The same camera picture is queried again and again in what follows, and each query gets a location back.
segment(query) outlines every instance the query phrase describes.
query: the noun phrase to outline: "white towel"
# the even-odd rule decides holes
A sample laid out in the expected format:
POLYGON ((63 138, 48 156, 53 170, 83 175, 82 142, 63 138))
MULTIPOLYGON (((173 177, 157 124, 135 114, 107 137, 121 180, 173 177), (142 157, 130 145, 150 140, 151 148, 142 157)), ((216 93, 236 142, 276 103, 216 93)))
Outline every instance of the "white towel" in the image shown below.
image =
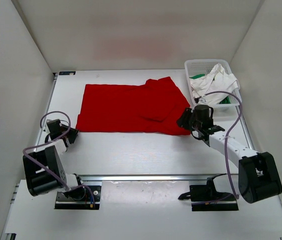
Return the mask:
MULTIPOLYGON (((232 93, 234 89, 239 88, 237 78, 231 73, 227 74, 220 63, 215 65, 211 72, 206 76, 197 79, 190 78, 192 93, 194 98, 203 96, 213 91, 226 91, 232 93)), ((204 97, 204 103, 207 105, 219 104, 228 94, 215 93, 204 97)))

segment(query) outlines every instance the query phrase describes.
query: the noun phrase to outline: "white laundry basket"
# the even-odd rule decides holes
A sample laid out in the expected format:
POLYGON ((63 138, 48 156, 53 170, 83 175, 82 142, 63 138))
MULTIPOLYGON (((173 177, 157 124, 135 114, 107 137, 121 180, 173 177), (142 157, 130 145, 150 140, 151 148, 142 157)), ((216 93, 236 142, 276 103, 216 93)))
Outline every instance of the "white laundry basket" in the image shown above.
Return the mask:
MULTIPOLYGON (((184 67, 185 67, 185 73, 186 73, 186 80, 187 80, 187 84, 189 87, 189 91, 190 91, 190 96, 191 96, 191 101, 192 101, 192 106, 195 106, 195 99, 192 93, 192 87, 190 84, 190 77, 193 77, 195 75, 199 75, 199 74, 205 74, 207 75, 208 73, 211 72, 212 68, 216 65, 216 64, 221 64, 222 67, 224 67, 225 72, 227 74, 232 74, 230 66, 228 64, 228 62, 226 60, 222 60, 222 59, 195 59, 195 60, 188 60, 184 63, 184 67)), ((242 102, 240 93, 239 93, 239 89, 240 89, 240 84, 238 81, 237 85, 238 88, 236 88, 235 90, 233 90, 233 94, 236 95, 240 101, 242 102)), ((239 102, 231 95, 229 95, 229 99, 231 104, 215 104, 215 105, 211 105, 211 107, 215 108, 215 109, 220 109, 220 110, 227 110, 230 107, 235 107, 235 106, 239 106, 239 102)))

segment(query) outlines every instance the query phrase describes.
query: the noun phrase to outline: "green cloth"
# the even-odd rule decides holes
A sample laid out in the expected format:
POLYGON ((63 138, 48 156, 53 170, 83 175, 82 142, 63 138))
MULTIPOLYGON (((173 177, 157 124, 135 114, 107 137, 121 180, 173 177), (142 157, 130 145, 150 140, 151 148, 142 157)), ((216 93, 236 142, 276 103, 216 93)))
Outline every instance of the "green cloth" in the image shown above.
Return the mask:
MULTIPOLYGON (((198 79, 198 78, 201 78, 205 76, 205 74, 198 74, 198 75, 195 75, 195 76, 190 76, 191 79, 198 79)), ((223 99, 220 104, 231 104, 230 102, 230 98, 227 96, 225 99, 223 99)))

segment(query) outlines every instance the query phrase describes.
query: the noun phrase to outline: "white wall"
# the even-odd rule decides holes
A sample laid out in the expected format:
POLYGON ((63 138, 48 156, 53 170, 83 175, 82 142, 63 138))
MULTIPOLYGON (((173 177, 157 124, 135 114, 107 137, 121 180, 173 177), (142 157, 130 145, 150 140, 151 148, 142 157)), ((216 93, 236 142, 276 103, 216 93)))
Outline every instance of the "white wall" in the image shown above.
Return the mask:
POLYGON ((282 181, 282 0, 265 0, 230 66, 253 141, 273 154, 282 181))
POLYGON ((19 0, 52 71, 230 61, 260 0, 19 0))
POLYGON ((10 0, 0 0, 0 235, 22 149, 33 144, 53 75, 10 0))

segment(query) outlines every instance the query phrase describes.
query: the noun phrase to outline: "red fabric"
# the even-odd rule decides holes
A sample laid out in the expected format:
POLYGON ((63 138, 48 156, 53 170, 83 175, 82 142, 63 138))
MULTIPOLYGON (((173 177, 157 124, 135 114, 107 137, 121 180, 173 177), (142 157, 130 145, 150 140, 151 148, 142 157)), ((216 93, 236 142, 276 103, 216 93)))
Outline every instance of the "red fabric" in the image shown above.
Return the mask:
POLYGON ((141 86, 87 84, 76 129, 189 135, 176 123, 188 107, 170 77, 149 79, 141 86))

